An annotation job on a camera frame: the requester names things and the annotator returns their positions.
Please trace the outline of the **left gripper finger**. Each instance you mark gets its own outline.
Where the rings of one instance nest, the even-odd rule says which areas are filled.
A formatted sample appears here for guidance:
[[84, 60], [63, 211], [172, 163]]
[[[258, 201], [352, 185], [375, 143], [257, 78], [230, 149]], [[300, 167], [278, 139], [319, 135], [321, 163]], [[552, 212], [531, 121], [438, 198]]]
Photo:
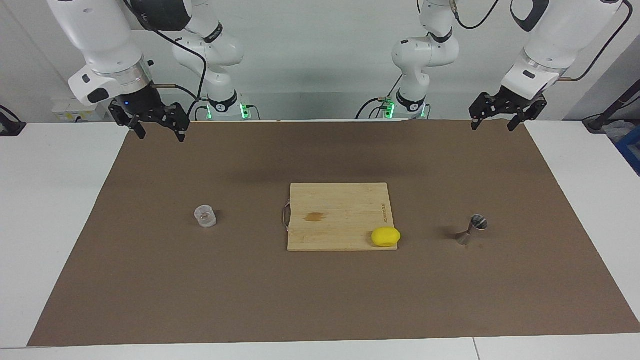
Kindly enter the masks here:
[[471, 129], [475, 132], [482, 121], [501, 113], [502, 99], [488, 93], [481, 93], [470, 105]]
[[515, 105], [515, 116], [507, 124], [507, 129], [510, 132], [514, 132], [519, 125], [526, 121], [534, 121], [538, 118], [541, 112], [546, 108], [547, 100], [545, 96], [538, 96], [535, 100], [523, 102], [523, 105]]

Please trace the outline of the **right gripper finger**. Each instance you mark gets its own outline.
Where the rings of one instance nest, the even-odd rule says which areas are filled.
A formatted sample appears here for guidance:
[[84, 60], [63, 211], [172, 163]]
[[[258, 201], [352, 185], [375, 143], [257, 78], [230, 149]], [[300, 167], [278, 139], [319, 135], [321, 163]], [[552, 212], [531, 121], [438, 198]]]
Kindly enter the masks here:
[[191, 123], [182, 105], [177, 102], [153, 108], [152, 121], [163, 128], [171, 130], [179, 142], [185, 141], [186, 133]]
[[118, 126], [128, 128], [128, 130], [134, 132], [140, 140], [146, 138], [146, 130], [144, 130], [143, 125], [139, 122], [139, 117], [137, 115], [130, 117], [123, 107], [116, 102], [110, 103], [109, 112]]

